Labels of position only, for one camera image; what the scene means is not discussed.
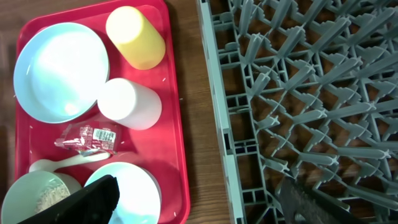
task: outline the gray dish rack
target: gray dish rack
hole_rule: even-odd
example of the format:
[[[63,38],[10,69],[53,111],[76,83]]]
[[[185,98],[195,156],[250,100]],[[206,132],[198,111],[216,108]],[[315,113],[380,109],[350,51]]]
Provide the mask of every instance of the gray dish rack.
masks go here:
[[[284,223],[289,176],[397,223],[398,3],[213,1],[197,8],[231,222]]]

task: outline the wooden surface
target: wooden surface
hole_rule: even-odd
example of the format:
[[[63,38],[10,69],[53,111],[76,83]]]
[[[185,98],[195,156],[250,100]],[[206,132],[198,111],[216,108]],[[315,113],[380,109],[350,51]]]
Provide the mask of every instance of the wooden surface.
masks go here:
[[[14,173],[15,98],[12,71],[21,27],[34,17],[99,0],[0,0],[0,199]],[[167,1],[192,208],[187,223],[229,223],[206,63],[194,0]]]

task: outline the spoon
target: spoon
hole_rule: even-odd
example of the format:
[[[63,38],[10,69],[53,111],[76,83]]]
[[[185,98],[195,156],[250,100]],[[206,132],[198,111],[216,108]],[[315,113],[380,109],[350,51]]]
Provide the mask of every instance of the spoon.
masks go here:
[[[48,159],[39,159],[38,161],[34,162],[32,165],[29,167],[29,172],[37,171],[37,170],[44,170],[48,172],[54,172],[55,170],[62,168],[62,167],[68,167],[68,166],[75,166],[79,164],[85,164],[89,162],[96,162],[96,161],[101,161],[104,159],[107,159],[111,156],[111,154],[104,152],[100,154],[95,154],[92,156],[82,156],[82,155],[76,155],[68,159],[64,159],[61,161],[51,161]]]

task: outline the tray rim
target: tray rim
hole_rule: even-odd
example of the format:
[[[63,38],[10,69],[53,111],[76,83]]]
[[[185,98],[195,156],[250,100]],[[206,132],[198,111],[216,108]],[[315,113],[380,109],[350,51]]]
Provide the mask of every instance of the tray rim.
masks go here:
[[[64,11],[59,11],[43,16],[38,16],[30,21],[28,21],[20,30],[18,38],[17,38],[17,43],[16,43],[16,59],[18,58],[19,54],[21,53],[23,47],[25,44],[29,41],[30,38],[27,38],[24,34],[27,32],[27,29],[31,26],[39,26],[41,27],[40,29],[37,30],[37,32],[46,26],[41,26],[40,22],[42,20],[47,20],[51,19],[53,16],[65,16],[65,14],[71,14],[71,13],[77,13],[78,11],[85,11],[85,12],[90,12],[89,16],[95,16],[98,14],[104,14],[104,13],[109,13],[111,12],[111,9],[107,8],[104,10],[103,6],[107,6],[109,4],[120,4],[125,5],[125,6],[133,6],[133,7],[138,7],[138,6],[152,6],[155,7],[157,10],[159,10],[162,18],[164,19],[164,26],[166,29],[168,29],[169,35],[167,36],[167,39],[165,40],[167,43],[166,45],[170,46],[168,48],[169,51],[169,60],[170,60],[170,68],[172,71],[172,75],[170,76],[172,78],[172,83],[171,87],[174,91],[172,98],[172,104],[173,108],[176,111],[176,113],[173,114],[175,120],[177,121],[177,125],[175,126],[175,133],[176,135],[180,136],[178,139],[176,139],[176,145],[180,146],[179,148],[181,149],[180,153],[177,153],[177,160],[178,160],[178,168],[180,171],[180,175],[183,177],[181,179],[182,183],[182,193],[184,194],[185,198],[182,199],[183,204],[185,204],[185,209],[182,206],[181,209],[181,222],[180,223],[185,223],[188,219],[188,216],[190,214],[190,209],[191,209],[191,201],[190,201],[190,191],[189,191],[189,184],[188,184],[188,172],[187,172],[187,163],[186,163],[186,156],[185,156],[185,146],[183,142],[183,131],[182,131],[182,119],[181,119],[181,111],[180,111],[180,102],[179,102],[179,96],[178,96],[178,85],[177,85],[177,74],[175,70],[175,59],[174,59],[174,48],[173,48],[173,41],[172,41],[172,31],[171,31],[171,24],[170,24],[170,16],[169,16],[169,10],[167,8],[166,3],[163,0],[146,0],[145,2],[140,2],[140,1],[132,1],[132,0],[112,0],[112,1],[105,1],[105,2],[99,2],[96,4],[91,4],[87,6],[82,6],[78,8],[73,8],[73,9],[67,9]],[[93,8],[100,8],[102,7],[102,12],[95,12],[91,11]],[[83,19],[88,16],[81,16],[78,19]],[[18,101],[16,101],[16,127],[15,127],[15,159],[14,159],[14,179],[16,180],[19,177],[19,172],[17,166],[20,164],[19,158],[19,151],[17,150],[19,148],[19,141],[21,138],[26,136],[20,136],[19,134],[19,125],[21,125],[21,119],[20,116],[26,112],[22,109]]]

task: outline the white bowl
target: white bowl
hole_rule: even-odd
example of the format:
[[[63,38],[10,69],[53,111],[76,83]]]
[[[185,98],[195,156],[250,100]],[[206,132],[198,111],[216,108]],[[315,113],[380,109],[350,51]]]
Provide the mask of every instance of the white bowl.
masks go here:
[[[110,224],[155,224],[160,217],[160,189],[146,170],[127,162],[107,164],[87,180],[86,186],[106,174],[118,180],[120,199]]]
[[[70,194],[81,189],[77,180],[66,174],[40,170],[23,175],[11,186],[4,198],[1,223],[16,224],[34,216],[43,191],[58,184],[65,185]]]
[[[89,110],[109,77],[100,37],[72,22],[37,33],[23,48],[14,70],[19,104],[46,123],[70,121]]]

